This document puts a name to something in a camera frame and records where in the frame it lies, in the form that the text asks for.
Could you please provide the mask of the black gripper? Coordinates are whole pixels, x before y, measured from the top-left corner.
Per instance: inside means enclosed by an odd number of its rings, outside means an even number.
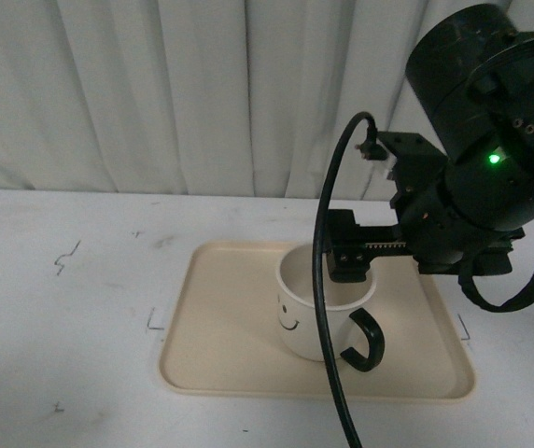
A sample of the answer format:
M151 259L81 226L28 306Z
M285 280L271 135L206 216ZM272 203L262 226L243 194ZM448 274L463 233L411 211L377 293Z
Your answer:
M326 214L325 254L335 283L361 283L376 257L411 255L424 274L457 275L467 261L475 275L512 271L512 240L524 236L527 183L514 176L465 176L446 182L396 179L391 201L398 223L359 225L349 209Z

